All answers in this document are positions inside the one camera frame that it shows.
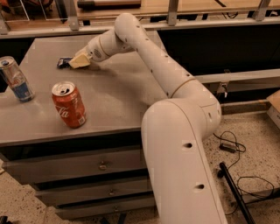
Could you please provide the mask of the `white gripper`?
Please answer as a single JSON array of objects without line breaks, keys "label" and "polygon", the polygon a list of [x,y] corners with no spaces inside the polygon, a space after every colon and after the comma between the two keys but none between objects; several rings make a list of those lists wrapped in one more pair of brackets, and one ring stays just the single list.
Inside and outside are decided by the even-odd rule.
[{"label": "white gripper", "polygon": [[91,39],[87,45],[80,49],[69,62],[71,68],[87,67],[90,65],[90,59],[96,62],[102,62],[109,58],[109,56],[102,49],[101,41],[99,38]]}]

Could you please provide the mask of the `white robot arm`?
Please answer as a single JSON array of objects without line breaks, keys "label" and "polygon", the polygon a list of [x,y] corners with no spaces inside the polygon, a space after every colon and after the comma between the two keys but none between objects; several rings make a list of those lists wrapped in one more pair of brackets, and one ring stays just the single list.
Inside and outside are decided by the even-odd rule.
[{"label": "white robot arm", "polygon": [[228,224],[202,143],[221,123],[213,94],[129,13],[119,15],[113,29],[91,39],[69,64],[85,67],[129,50],[138,53],[167,96],[148,108],[141,127],[161,224]]}]

